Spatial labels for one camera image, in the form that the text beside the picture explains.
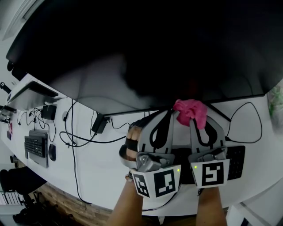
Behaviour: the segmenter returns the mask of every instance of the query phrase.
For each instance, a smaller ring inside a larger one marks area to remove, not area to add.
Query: black chair
[[[46,183],[39,175],[29,169],[27,166],[22,168],[1,170],[0,183],[3,192],[15,192],[23,195],[27,204],[31,203],[31,198],[28,194],[38,189]]]

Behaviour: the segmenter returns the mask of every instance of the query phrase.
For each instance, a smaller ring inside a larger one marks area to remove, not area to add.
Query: computer monitor
[[[105,116],[262,96],[283,77],[281,3],[129,7],[44,1],[10,47],[9,70]]]

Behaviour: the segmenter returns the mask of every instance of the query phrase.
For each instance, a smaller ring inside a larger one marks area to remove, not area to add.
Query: keyboard
[[[45,158],[45,139],[40,136],[25,136],[25,151]]]
[[[228,180],[240,178],[244,166],[245,146],[228,147],[226,158],[230,159]]]

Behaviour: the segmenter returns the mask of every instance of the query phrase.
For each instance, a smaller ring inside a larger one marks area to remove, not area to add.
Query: crumpled pink fabric
[[[190,126],[190,120],[195,119],[198,129],[204,129],[207,122],[207,106],[201,101],[189,99],[182,101],[178,99],[173,106],[180,114],[177,117],[182,125]]]

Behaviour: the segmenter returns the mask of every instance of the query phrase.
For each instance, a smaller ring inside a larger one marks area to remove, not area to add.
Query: person's hand
[[[128,139],[132,139],[132,140],[139,141],[141,131],[142,131],[142,129],[141,129],[140,127],[133,126],[133,127],[129,130],[128,135],[127,135],[127,138],[128,138]],[[136,161],[136,156],[137,156],[137,152],[136,152],[136,151],[133,151],[133,150],[127,148],[126,154],[127,154],[127,159],[128,159],[128,160],[130,160],[130,161]]]

